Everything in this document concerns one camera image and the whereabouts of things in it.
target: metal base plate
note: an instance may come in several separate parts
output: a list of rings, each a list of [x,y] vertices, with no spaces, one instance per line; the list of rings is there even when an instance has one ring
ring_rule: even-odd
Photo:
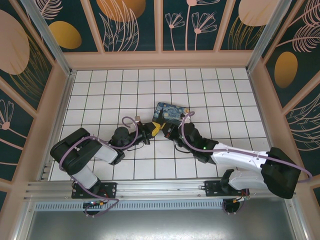
[[[97,193],[98,196],[105,197],[106,194],[110,199],[114,199],[117,193],[117,183],[116,182],[102,182],[100,186],[100,191]],[[77,183],[73,184],[72,188],[72,199],[95,199],[96,197],[85,192]]]
[[[204,186],[201,188],[203,190],[205,190],[205,195],[207,197],[225,197],[225,196],[241,196],[242,192],[241,190],[232,190],[230,193],[225,193],[220,185],[220,181],[219,180],[214,180],[214,181],[205,181],[204,182]]]

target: purple cable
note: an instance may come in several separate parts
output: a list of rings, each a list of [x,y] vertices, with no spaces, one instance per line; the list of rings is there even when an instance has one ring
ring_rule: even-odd
[[[305,179],[305,180],[300,180],[298,181],[298,183],[305,183],[305,182],[308,182],[310,181],[313,176],[312,174],[304,169],[303,167],[300,167],[298,165],[295,165],[295,164],[292,164],[290,162],[286,162],[286,161],[283,161],[283,160],[279,160],[279,159],[276,159],[276,158],[273,158],[273,157],[269,157],[269,156],[261,156],[261,155],[258,155],[258,154],[255,154],[255,153],[250,153],[250,152],[246,152],[246,151],[241,151],[241,150],[236,150],[236,149],[226,149],[226,148],[223,148],[223,149],[211,149],[211,150],[204,150],[204,149],[200,149],[200,148],[195,148],[194,146],[192,146],[186,139],[186,136],[185,136],[185,132],[184,132],[184,127],[185,127],[185,121],[187,119],[187,117],[191,117],[195,115],[195,112],[194,111],[191,111],[189,113],[187,113],[184,118],[182,119],[182,123],[181,123],[181,133],[182,133],[182,136],[183,136],[183,139],[184,139],[184,142],[185,144],[195,150],[195,151],[198,151],[198,152],[203,152],[203,153],[216,153],[216,152],[230,152],[230,153],[237,153],[237,154],[244,154],[244,155],[248,155],[248,156],[251,156],[251,157],[255,157],[255,158],[261,158],[261,159],[267,159],[267,160],[271,160],[271,161],[274,161],[274,162],[277,162],[277,163],[280,163],[280,164],[284,164],[284,165],[288,165],[290,167],[293,167],[293,168],[296,168],[302,172],[305,172],[309,178],[308,179]]]
[[[103,144],[105,144],[105,145],[107,145],[107,146],[109,146],[109,147],[111,147],[111,148],[113,148],[113,149],[128,149],[128,148],[130,148],[130,147],[135,143],[135,141],[137,140],[137,137],[138,137],[138,125],[137,125],[137,123],[135,122],[135,120],[134,120],[133,118],[131,118],[131,117],[129,117],[129,116],[125,116],[125,117],[122,118],[122,123],[123,123],[126,127],[127,127],[128,125],[126,125],[126,124],[124,123],[124,119],[129,119],[129,120],[131,120],[131,121],[134,123],[134,125],[135,125],[135,137],[134,137],[133,141],[132,141],[130,144],[128,144],[128,145],[126,145],[126,146],[122,146],[122,147],[112,146],[112,145],[110,145],[109,143],[107,143],[106,141],[103,141],[103,140],[97,138],[96,136],[86,136],[86,137],[80,139],[79,141],[77,141],[75,144],[73,144],[73,145],[65,152],[65,154],[62,156],[62,158],[61,158],[61,160],[60,160],[59,169],[60,169],[61,171],[65,171],[65,170],[63,169],[63,167],[62,167],[62,164],[64,163],[64,161],[65,161],[66,157],[68,156],[68,154],[69,154],[73,149],[75,149],[75,147],[76,147],[78,144],[80,144],[80,143],[82,143],[83,141],[88,140],[88,139],[98,140],[98,141],[102,142]],[[107,200],[107,201],[109,201],[109,200],[115,201],[115,203],[113,203],[113,204],[112,204],[110,207],[108,207],[106,210],[100,211],[100,212],[97,213],[96,215],[93,215],[93,216],[92,216],[93,218],[94,218],[95,216],[98,217],[98,216],[100,216],[100,215],[102,215],[102,214],[105,214],[106,212],[108,212],[111,208],[113,208],[113,207],[119,202],[119,199],[117,199],[117,198],[108,198],[108,197],[103,197],[103,196],[99,196],[99,195],[93,194],[93,193],[90,192],[88,189],[86,189],[80,182],[78,182],[78,180],[75,179],[73,176],[71,176],[71,178],[72,178],[74,181],[76,181],[76,182],[78,183],[78,185],[79,185],[86,193],[90,194],[91,196],[93,196],[93,197],[95,197],[95,198],[98,198],[98,199]],[[87,207],[84,209],[84,212],[85,212],[86,216],[88,217],[89,215],[88,215],[88,213],[87,213]]]

